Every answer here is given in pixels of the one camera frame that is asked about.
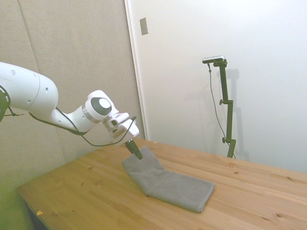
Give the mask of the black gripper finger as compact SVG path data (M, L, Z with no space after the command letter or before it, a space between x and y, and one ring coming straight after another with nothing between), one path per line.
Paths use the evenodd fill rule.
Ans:
M129 152L131 154L133 154L135 152L134 150L134 145L133 145L133 141L127 141L124 143L125 147L129 150Z
M141 152L140 152L138 146L136 145L136 143L134 142L133 139L131 139L131 140L129 140L129 141L133 141L134 150L135 150L134 154L135 154L135 156L136 156L139 160L141 160L141 159L142 159L142 154L141 154Z

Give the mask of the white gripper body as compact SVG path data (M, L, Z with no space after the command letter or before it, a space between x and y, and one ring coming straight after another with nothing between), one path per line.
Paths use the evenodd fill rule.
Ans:
M123 122L116 120L105 122L111 143L120 146L139 135L140 131L134 121L128 119Z

